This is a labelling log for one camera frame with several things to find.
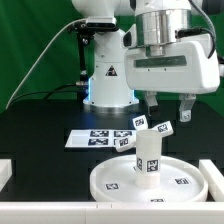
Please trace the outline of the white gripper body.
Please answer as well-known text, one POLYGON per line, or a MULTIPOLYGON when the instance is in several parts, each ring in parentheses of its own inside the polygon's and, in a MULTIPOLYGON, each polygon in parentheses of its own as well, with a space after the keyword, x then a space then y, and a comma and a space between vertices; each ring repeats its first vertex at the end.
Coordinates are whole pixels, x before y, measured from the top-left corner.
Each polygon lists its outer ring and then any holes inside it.
POLYGON ((141 91, 204 94, 220 84, 217 54, 211 57, 211 37, 202 34, 167 44, 163 56, 147 56, 146 48, 125 55, 127 84, 141 91))

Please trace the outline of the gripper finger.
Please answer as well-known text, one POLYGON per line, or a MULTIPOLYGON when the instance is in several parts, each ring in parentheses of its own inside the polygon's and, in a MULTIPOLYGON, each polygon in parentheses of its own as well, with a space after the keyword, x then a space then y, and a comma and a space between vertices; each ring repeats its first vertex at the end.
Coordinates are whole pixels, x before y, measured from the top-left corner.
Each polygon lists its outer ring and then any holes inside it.
POLYGON ((191 110, 196 101, 195 94, 180 94, 179 118, 181 122, 189 122, 191 120, 191 110))
POLYGON ((151 115, 151 109, 153 107, 158 106, 156 95, 157 93, 153 91, 146 91, 144 93, 144 100, 147 105, 148 115, 151 115))

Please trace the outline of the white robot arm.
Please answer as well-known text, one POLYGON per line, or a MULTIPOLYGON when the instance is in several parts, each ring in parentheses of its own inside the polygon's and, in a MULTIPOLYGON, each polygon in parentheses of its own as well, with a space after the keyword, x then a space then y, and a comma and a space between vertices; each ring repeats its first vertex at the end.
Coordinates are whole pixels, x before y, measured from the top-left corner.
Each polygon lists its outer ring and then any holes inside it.
POLYGON ((158 92, 180 95, 180 120, 191 120, 198 94, 220 84, 216 34, 191 26, 195 13, 206 18, 205 0, 72 0, 84 16, 79 25, 95 42, 95 69, 88 81, 89 110, 118 113, 135 107, 136 90, 148 107, 158 92))

